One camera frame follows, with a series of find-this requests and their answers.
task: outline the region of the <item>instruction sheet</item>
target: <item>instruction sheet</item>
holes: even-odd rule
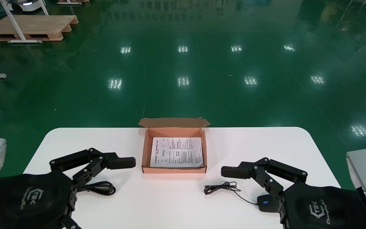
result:
[[[153,138],[151,167],[203,166],[201,138]]]

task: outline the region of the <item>black earphone cable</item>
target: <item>black earphone cable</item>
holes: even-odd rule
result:
[[[116,189],[110,182],[100,181],[94,184],[86,184],[83,187],[77,189],[77,192],[81,191],[91,191],[103,196],[112,196],[115,194]]]
[[[253,205],[258,205],[257,203],[253,203],[253,202],[250,202],[250,201],[244,199],[242,196],[240,196],[237,193],[238,191],[241,191],[241,190],[237,188],[237,182],[235,182],[235,181],[231,181],[231,182],[225,181],[224,184],[219,184],[219,185],[206,185],[206,186],[204,186],[204,194],[209,195],[219,189],[233,191],[233,192],[235,192],[235,194],[237,194],[237,196],[239,196],[241,199],[245,200],[246,202],[253,204]]]

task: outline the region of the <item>cardboard box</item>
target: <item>cardboard box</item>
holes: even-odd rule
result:
[[[207,144],[203,127],[210,123],[202,117],[141,119],[139,125],[146,127],[144,150],[142,153],[143,173],[206,173]],[[197,168],[151,168],[151,153],[154,137],[200,137],[203,149],[203,166]]]

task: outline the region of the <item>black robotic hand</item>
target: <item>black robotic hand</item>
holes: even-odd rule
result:
[[[87,164],[68,178],[63,171]],[[76,193],[103,169],[133,168],[135,158],[119,158],[90,148],[50,161],[51,172],[0,178],[0,229],[79,229],[71,219]]]
[[[283,191],[268,173],[294,184]],[[366,229],[366,207],[357,191],[309,186],[305,184],[307,172],[289,165],[263,158],[254,163],[241,162],[238,167],[224,166],[221,175],[253,178],[265,188],[271,199],[278,200],[276,212],[284,229]]]

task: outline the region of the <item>tabletop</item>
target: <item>tabletop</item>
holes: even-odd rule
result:
[[[143,174],[144,128],[59,128],[49,132],[25,169],[28,174],[50,172],[49,161],[83,149],[116,152],[136,158],[132,169],[104,170],[92,183],[110,181],[117,189],[110,197],[77,193],[72,218],[83,229],[157,228],[281,229],[278,213],[262,213],[235,193],[219,190],[205,196],[208,184],[237,181],[239,194],[249,201],[266,194],[255,181],[221,177],[222,166],[238,166],[263,157],[308,172],[307,184],[340,187],[310,134],[298,127],[204,128],[207,139],[206,174]],[[72,176],[82,167],[65,172]],[[276,180],[287,188],[292,183]]]

